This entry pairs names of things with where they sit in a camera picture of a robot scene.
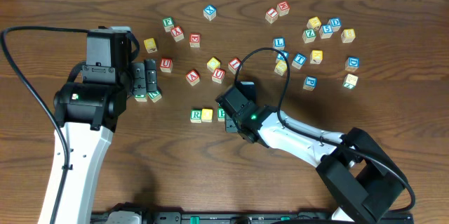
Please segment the blue T block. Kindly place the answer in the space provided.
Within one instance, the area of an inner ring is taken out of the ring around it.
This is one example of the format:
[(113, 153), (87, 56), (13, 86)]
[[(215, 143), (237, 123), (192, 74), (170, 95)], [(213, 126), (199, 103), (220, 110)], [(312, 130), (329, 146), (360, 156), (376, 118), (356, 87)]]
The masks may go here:
[(306, 61), (307, 61), (306, 56), (302, 55), (301, 53), (297, 53), (292, 61), (292, 66), (300, 70)]

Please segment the blue 2 block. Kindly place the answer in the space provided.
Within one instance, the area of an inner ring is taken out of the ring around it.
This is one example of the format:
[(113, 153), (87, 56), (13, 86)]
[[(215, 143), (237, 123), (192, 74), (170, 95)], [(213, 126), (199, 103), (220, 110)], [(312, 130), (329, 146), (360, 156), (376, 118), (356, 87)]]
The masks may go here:
[(289, 52), (287, 51), (279, 51), (279, 53), (276, 56), (276, 62), (288, 59)]

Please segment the red A block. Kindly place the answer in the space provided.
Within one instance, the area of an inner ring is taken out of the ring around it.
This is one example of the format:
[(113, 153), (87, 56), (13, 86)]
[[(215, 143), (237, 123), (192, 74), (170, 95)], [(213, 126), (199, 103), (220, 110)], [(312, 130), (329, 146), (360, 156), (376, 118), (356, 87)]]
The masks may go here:
[(186, 80), (191, 86), (195, 86), (200, 82), (201, 78), (196, 70), (191, 70), (186, 74)]

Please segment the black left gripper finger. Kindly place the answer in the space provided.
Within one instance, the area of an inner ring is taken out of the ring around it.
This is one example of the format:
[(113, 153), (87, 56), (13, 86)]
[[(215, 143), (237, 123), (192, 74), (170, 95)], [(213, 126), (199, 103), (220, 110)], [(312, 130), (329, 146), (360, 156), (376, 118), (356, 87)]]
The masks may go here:
[(157, 79), (157, 61), (155, 59), (145, 59), (145, 83), (148, 93), (160, 91)]
[(133, 95), (145, 95), (147, 93), (145, 65), (143, 62), (133, 62), (132, 69)]

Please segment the yellow O block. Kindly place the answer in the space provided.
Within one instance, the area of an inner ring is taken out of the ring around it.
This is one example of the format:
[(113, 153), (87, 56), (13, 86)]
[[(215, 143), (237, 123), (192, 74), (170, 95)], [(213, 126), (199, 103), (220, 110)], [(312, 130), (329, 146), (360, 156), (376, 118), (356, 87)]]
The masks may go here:
[(213, 109), (203, 108), (201, 110), (201, 121), (212, 122), (213, 121)]

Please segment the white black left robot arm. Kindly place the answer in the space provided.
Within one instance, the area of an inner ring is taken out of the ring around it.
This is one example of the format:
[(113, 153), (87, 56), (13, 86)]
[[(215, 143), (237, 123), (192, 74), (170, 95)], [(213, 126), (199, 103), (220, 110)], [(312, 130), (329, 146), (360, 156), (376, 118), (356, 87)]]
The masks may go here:
[(55, 94), (55, 149), (40, 223), (89, 223), (102, 163), (129, 97), (157, 89), (156, 61), (125, 68), (80, 62)]

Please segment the green 7 block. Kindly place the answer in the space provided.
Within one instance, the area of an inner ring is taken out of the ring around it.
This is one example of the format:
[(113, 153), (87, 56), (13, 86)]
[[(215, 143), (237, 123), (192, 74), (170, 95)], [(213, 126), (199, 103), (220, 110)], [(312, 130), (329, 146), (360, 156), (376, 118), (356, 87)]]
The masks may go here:
[(348, 89), (353, 89), (357, 85), (358, 77), (354, 74), (347, 74), (343, 81), (343, 86)]

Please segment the green R block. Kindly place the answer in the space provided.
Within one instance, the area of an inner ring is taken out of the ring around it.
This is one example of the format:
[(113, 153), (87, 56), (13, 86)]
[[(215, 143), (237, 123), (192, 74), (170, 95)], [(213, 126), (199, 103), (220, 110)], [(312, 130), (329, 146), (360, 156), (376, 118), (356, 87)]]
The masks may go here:
[(191, 123), (201, 123), (202, 110), (191, 110), (190, 111), (190, 122)]

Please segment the red X block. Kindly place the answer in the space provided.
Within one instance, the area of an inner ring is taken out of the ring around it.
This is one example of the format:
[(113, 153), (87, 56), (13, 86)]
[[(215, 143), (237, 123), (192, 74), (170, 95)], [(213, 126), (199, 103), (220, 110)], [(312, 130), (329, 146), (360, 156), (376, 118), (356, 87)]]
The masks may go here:
[(170, 34), (176, 42), (183, 40), (185, 37), (184, 32), (180, 26), (175, 26), (174, 28), (172, 28), (170, 30)]

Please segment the red E block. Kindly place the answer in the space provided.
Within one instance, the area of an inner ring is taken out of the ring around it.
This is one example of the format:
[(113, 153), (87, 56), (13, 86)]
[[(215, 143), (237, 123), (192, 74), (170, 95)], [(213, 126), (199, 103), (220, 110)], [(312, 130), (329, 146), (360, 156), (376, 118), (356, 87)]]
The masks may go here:
[(189, 45), (191, 48), (201, 47), (201, 35), (199, 33), (191, 33), (189, 35)]

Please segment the blue P block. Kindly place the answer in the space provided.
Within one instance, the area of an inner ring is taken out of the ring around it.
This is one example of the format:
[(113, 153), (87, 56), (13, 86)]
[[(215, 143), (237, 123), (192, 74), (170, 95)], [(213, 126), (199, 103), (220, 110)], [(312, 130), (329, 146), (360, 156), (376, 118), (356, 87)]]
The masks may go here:
[(316, 85), (317, 85), (316, 77), (306, 76), (303, 84), (303, 89), (313, 91), (316, 88)]

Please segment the yellow B-side block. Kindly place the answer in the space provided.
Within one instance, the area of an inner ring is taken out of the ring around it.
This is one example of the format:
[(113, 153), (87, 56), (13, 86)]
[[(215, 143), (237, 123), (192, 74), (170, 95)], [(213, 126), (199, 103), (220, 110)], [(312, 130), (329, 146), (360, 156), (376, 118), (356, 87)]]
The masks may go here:
[(344, 29), (341, 33), (342, 43), (351, 43), (356, 38), (356, 33), (354, 29)]

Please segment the yellow hammer block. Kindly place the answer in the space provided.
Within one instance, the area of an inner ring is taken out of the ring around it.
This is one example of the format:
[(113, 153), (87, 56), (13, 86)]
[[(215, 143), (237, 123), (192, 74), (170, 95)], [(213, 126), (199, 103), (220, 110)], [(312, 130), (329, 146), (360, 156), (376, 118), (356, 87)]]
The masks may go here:
[(310, 63), (319, 65), (323, 60), (323, 51), (312, 50), (310, 54)]

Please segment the red U block left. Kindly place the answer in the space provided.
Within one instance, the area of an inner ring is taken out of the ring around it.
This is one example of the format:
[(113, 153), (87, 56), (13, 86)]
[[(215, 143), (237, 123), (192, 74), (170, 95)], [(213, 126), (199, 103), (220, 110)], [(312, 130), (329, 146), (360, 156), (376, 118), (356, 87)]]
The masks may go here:
[(169, 58), (162, 58), (160, 69), (162, 72), (171, 73), (173, 71), (173, 60)]

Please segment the red i block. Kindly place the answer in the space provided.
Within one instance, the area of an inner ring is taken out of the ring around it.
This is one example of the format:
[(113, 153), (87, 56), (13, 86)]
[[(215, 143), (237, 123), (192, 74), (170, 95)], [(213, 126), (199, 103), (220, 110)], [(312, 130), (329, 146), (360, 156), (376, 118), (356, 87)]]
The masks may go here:
[(241, 61), (238, 58), (233, 58), (228, 62), (228, 68), (232, 74), (236, 74), (237, 69), (239, 68)]
[(275, 22), (278, 19), (278, 17), (279, 17), (279, 12), (275, 8), (270, 8), (265, 13), (265, 20), (270, 24)]

